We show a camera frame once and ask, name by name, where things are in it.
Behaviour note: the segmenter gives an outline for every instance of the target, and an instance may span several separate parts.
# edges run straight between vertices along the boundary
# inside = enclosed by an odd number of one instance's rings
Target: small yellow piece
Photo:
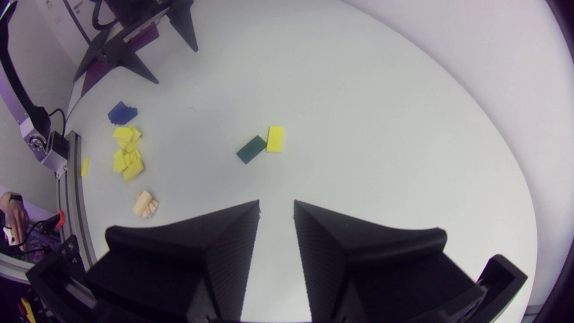
[[[118,140],[118,146],[122,149],[126,149],[127,144],[129,144],[127,141]]]
[[[136,160],[123,171],[123,179],[126,182],[131,182],[141,171],[144,169],[144,164],[141,159]]]
[[[144,214],[145,209],[148,205],[152,202],[152,195],[149,194],[148,191],[143,191],[140,195],[138,200],[135,202],[135,205],[132,211],[135,213],[136,216],[142,216]]]
[[[128,153],[125,154],[125,155],[123,156],[123,159],[124,159],[124,161],[126,162],[126,166],[131,165],[132,161],[131,161],[131,155],[130,155],[130,154],[128,154]]]
[[[126,160],[123,158],[123,151],[118,149],[114,153],[114,172],[121,173],[127,167]]]
[[[25,298],[20,298],[20,301],[24,305],[24,309],[26,310],[26,318],[30,323],[36,323],[36,318],[34,317],[34,311],[32,311],[32,307],[30,303]]]
[[[126,152],[134,152],[134,150],[138,147],[139,144],[139,139],[130,142],[127,146],[126,146]]]
[[[142,154],[139,152],[139,149],[136,149],[132,154],[135,154],[135,159],[142,159]]]
[[[283,132],[281,126],[270,126],[269,135],[267,136],[267,152],[283,151]]]
[[[142,133],[139,132],[138,128],[130,126],[130,129],[134,132],[134,136],[131,138],[132,141],[138,140],[142,136]]]
[[[112,134],[113,138],[128,142],[131,141],[131,138],[133,138],[133,136],[134,136],[133,130],[127,127],[116,127],[114,134]]]
[[[90,166],[90,158],[82,159],[82,177],[88,175],[88,167]]]

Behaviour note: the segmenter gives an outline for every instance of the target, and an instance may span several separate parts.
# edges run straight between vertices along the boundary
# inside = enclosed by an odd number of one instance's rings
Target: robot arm
[[[16,7],[15,0],[0,0],[0,97],[20,127],[24,142],[36,159],[59,177],[65,171],[68,142],[50,129],[50,118],[43,107],[28,97],[8,53],[8,22]]]

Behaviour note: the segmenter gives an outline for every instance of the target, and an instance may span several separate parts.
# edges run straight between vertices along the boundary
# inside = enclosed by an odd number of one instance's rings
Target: black cable
[[[0,247],[0,250],[6,250],[6,249],[10,250],[10,249],[13,249],[13,248],[18,248],[18,247],[20,247],[21,245],[24,245],[24,244],[26,243],[26,241],[28,240],[28,237],[30,236],[30,234],[32,233],[32,231],[34,231],[34,228],[35,228],[38,224],[40,224],[40,223],[44,223],[44,221],[38,221],[38,222],[34,223],[34,225],[32,226],[32,228],[30,228],[30,230],[29,230],[28,233],[26,234],[26,237],[24,238],[24,240],[23,240],[21,243],[15,244],[15,245],[7,245],[7,246],[4,246],[4,247]]]
[[[48,117],[53,116],[56,112],[60,112],[62,114],[62,136],[66,135],[66,115],[64,114],[64,111],[60,108],[57,108],[56,110],[52,111],[50,114],[48,114]]]
[[[23,255],[27,255],[29,253],[32,252],[36,252],[36,251],[52,251],[50,248],[38,248],[38,249],[32,249],[32,250],[28,250],[28,251],[21,251],[21,252],[16,252],[16,253],[10,253],[9,256],[23,256]]]
[[[83,96],[81,96],[76,103],[74,103],[72,109],[70,109],[69,113],[68,113],[68,117],[66,118],[66,122],[68,122],[68,119],[70,119],[70,116],[72,115],[73,110],[76,108],[77,104],[80,102],[80,100],[83,98]]]
[[[108,24],[100,25],[98,17],[100,15],[100,7],[102,6],[102,0],[90,0],[90,1],[96,3],[96,5],[94,6],[94,11],[92,12],[92,26],[94,27],[94,29],[102,31],[107,28],[112,28],[118,22],[117,19],[114,19],[112,22]]]

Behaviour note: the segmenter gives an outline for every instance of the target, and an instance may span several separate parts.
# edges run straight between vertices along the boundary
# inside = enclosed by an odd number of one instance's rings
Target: white wall
[[[32,102],[48,112],[67,111],[75,66],[66,55],[33,1],[18,1],[8,25],[9,53]],[[61,129],[61,117],[52,117]],[[56,211],[52,171],[40,164],[20,136],[18,125],[0,100],[0,185],[50,212]]]
[[[74,24],[72,17],[70,17],[68,10],[64,6],[64,2],[62,0],[35,0],[35,2],[60,45],[78,66],[88,49],[88,44]],[[82,25],[88,38],[94,39],[98,34],[98,31],[92,27],[92,12],[95,4],[88,0],[68,0],[68,2],[72,8],[80,2],[82,3],[74,10],[74,15],[77,17],[80,25]],[[114,18],[107,4],[103,2],[99,15],[100,24],[111,22]]]
[[[546,2],[343,1],[433,57],[506,140],[536,212],[538,259],[530,305],[543,303],[574,234],[574,64]]]

